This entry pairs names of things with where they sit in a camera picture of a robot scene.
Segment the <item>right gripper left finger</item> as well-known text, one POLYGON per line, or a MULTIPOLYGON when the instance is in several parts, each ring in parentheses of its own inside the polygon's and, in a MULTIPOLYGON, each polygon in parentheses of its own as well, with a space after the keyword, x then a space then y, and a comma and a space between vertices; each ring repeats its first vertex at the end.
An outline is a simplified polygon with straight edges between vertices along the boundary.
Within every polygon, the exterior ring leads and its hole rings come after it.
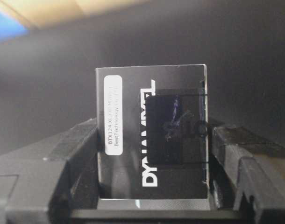
POLYGON ((65 224, 98 197, 96 119, 0 156, 0 224, 65 224))

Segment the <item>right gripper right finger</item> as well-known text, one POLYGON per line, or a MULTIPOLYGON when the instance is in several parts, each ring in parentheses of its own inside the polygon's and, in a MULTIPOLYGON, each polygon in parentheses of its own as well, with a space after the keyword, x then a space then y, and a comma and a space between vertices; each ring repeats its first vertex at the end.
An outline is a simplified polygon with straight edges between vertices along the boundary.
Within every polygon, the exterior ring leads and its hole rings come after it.
POLYGON ((285 147, 216 119, 207 130, 211 207, 255 224, 285 224, 285 147))

